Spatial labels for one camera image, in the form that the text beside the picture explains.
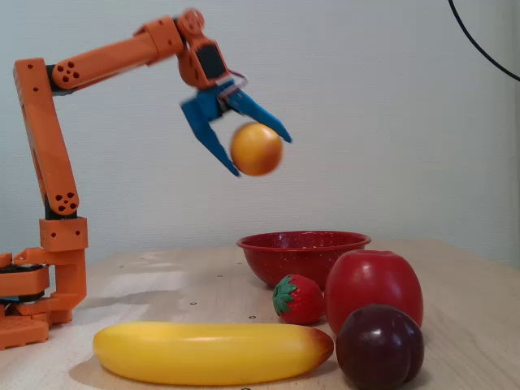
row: wooden table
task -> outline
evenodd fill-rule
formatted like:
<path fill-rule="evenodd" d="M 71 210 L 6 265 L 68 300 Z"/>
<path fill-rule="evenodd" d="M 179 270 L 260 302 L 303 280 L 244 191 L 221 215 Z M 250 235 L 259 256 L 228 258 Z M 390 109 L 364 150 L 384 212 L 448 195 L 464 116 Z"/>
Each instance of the wooden table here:
<path fill-rule="evenodd" d="M 407 258 L 425 301 L 422 371 L 404 388 L 520 388 L 520 271 L 436 240 L 376 242 Z M 73 322 L 43 344 L 0 352 L 2 390 L 141 390 L 154 386 L 116 377 L 92 354 L 93 335 L 114 323 L 276 322 L 271 291 L 238 248 L 126 253 L 89 270 L 89 296 Z M 326 323 L 319 326 L 326 332 Z M 253 390 L 349 388 L 336 355 L 317 370 Z"/>

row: toy orange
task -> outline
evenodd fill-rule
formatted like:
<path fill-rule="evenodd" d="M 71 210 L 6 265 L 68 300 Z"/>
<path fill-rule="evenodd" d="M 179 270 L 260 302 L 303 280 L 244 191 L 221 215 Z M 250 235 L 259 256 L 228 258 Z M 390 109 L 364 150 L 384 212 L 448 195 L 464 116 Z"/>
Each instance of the toy orange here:
<path fill-rule="evenodd" d="M 284 147 L 278 134 L 261 123 L 247 123 L 235 132 L 231 157 L 239 171 L 248 176 L 262 176 L 276 169 Z"/>

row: plum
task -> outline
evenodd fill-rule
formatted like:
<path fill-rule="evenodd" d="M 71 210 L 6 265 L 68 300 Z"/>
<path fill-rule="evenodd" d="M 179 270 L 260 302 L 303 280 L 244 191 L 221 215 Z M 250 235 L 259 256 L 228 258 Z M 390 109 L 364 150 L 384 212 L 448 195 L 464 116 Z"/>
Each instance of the plum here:
<path fill-rule="evenodd" d="M 410 316 L 393 306 L 363 306 L 344 322 L 336 339 L 336 356 L 357 388 L 398 388 L 423 365 L 423 334 Z"/>

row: banana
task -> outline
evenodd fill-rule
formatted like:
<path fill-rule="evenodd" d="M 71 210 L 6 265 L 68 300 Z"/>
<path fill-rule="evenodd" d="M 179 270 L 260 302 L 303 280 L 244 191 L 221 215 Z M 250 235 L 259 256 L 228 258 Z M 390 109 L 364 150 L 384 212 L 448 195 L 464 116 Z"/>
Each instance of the banana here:
<path fill-rule="evenodd" d="M 334 341 L 282 323 L 120 323 L 98 332 L 93 351 L 109 371 L 155 384 L 227 386 L 297 376 L 320 366 Z"/>

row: black cable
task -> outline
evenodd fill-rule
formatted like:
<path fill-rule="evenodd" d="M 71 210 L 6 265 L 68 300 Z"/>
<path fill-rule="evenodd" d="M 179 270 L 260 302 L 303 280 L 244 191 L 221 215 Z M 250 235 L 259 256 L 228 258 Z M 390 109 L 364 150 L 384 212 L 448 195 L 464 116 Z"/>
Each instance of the black cable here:
<path fill-rule="evenodd" d="M 468 30 L 466 29 L 466 26 L 462 23 L 462 20 L 461 20 L 461 17 L 459 16 L 457 10 L 455 9 L 455 5 L 453 4 L 453 0 L 448 0 L 449 2 L 449 6 L 452 8 L 452 12 L 453 14 L 455 15 L 455 19 L 457 19 L 457 22 L 459 24 L 459 26 L 461 26 L 462 28 L 462 31 L 465 33 L 465 35 L 467 36 L 467 38 L 470 40 L 470 42 L 473 44 L 474 47 L 477 48 L 477 50 L 484 56 L 486 57 L 490 63 L 492 63 L 493 65 L 495 65 L 496 67 L 498 67 L 501 71 L 503 71 L 506 75 L 508 76 L 511 76 L 513 77 L 516 81 L 520 81 L 520 77 L 518 77 L 517 75 L 515 75 L 514 73 L 508 71 L 507 69 L 505 69 L 503 66 L 501 66 L 497 61 L 495 61 L 491 55 L 489 55 L 488 53 L 486 53 L 484 51 L 484 49 L 482 47 L 480 47 L 480 45 L 475 41 L 475 39 L 473 39 L 473 37 L 470 35 L 470 33 L 468 32 Z"/>

